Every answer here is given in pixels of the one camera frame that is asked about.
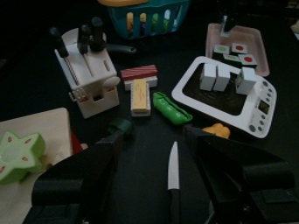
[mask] knife handle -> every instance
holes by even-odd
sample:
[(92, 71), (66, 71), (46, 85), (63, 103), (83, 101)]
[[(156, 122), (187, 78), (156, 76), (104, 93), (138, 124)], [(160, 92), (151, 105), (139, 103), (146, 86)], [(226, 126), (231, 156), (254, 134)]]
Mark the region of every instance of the knife handle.
[(79, 36), (78, 36), (78, 48), (79, 48), (80, 54), (88, 53), (90, 35), (91, 35), (90, 26), (84, 24), (79, 28)]
[(182, 209), (180, 209), (180, 190), (171, 189), (172, 202), (171, 202), (171, 224), (182, 223)]
[(91, 36), (90, 49), (92, 52), (102, 52), (107, 47), (107, 42), (103, 39), (103, 20), (100, 17), (94, 17), (91, 19)]
[(54, 39), (55, 49), (58, 50), (60, 57), (67, 58), (70, 56), (70, 53), (62, 39), (62, 34), (56, 27), (52, 27), (50, 29), (50, 34)]

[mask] toy food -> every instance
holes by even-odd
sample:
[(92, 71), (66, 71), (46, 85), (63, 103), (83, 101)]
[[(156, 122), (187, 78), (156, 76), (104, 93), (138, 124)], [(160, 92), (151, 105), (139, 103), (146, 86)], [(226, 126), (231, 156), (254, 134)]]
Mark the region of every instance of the toy food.
[(167, 95), (160, 92), (154, 93), (154, 106), (175, 125), (182, 125), (192, 120), (192, 115), (179, 108)]
[(0, 184), (22, 180), (28, 172), (42, 172), (44, 151), (46, 142), (39, 133), (19, 138), (7, 131), (0, 143)]
[(221, 123), (215, 123), (213, 126), (203, 128), (202, 130), (210, 132), (218, 137), (230, 138), (230, 129), (225, 127)]

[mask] toy tofu cube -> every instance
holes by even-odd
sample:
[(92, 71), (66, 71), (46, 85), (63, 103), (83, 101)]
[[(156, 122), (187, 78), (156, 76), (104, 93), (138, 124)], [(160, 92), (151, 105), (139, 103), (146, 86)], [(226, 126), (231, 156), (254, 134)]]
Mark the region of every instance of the toy tofu cube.
[(242, 68), (242, 63), (239, 60), (239, 56), (230, 55), (230, 54), (223, 54), (222, 62), (225, 64), (229, 64), (234, 67)]
[(213, 58), (215, 60), (222, 60), (223, 54), (230, 54), (230, 47), (227, 45), (215, 45), (213, 50)]
[(217, 65), (206, 63), (201, 74), (201, 89), (211, 91), (217, 80)]
[(258, 67), (258, 62), (253, 54), (239, 54), (238, 57), (243, 67)]
[(230, 67), (225, 64), (218, 65), (218, 78), (213, 90), (225, 91), (230, 83)]
[(258, 82), (258, 76), (253, 67), (242, 67), (238, 78), (235, 79), (237, 93), (249, 95)]
[(249, 53), (249, 46), (238, 43), (231, 43), (231, 54), (239, 56), (239, 54)]

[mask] toy knife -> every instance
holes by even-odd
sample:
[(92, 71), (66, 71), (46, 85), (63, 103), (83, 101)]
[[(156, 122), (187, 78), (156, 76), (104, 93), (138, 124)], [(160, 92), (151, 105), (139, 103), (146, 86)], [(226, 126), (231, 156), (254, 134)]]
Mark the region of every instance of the toy knife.
[(86, 54), (88, 53), (88, 47), (90, 47), (90, 35), (91, 35), (91, 29), (87, 24), (84, 24), (79, 28), (79, 36), (78, 36), (78, 48), (79, 53)]
[(92, 52), (102, 52), (107, 48), (107, 42), (103, 39), (103, 20), (100, 17), (91, 19), (91, 37), (90, 49)]
[(55, 42), (55, 49), (58, 50), (58, 53), (59, 53), (60, 57), (64, 58), (64, 61), (66, 61), (66, 64), (68, 66), (72, 79), (74, 79), (76, 85), (79, 85), (80, 82), (79, 82), (78, 76), (76, 76), (76, 74), (72, 70), (71, 63), (70, 63), (70, 60), (68, 60), (70, 53), (68, 53), (67, 47), (66, 47), (64, 42), (63, 42), (62, 34), (60, 34), (56, 27), (52, 27), (50, 29), (50, 34), (51, 34), (51, 37), (52, 37), (54, 42)]
[(171, 202), (171, 223), (180, 224), (180, 177), (179, 177), (179, 156), (178, 143), (172, 144), (172, 151), (168, 164), (168, 191), (172, 195)]

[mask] white cube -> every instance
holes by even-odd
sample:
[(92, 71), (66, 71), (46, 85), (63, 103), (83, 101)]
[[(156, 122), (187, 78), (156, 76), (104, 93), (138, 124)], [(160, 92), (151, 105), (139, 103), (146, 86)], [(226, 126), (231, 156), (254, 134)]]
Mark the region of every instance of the white cube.
[(258, 82), (258, 76), (253, 67), (242, 67), (238, 78), (235, 80), (237, 93), (249, 95), (253, 87)]
[(217, 65), (206, 63), (201, 74), (201, 89), (211, 91), (217, 80)]
[(230, 67), (226, 64), (218, 65), (218, 78), (213, 90), (225, 91), (230, 83)]

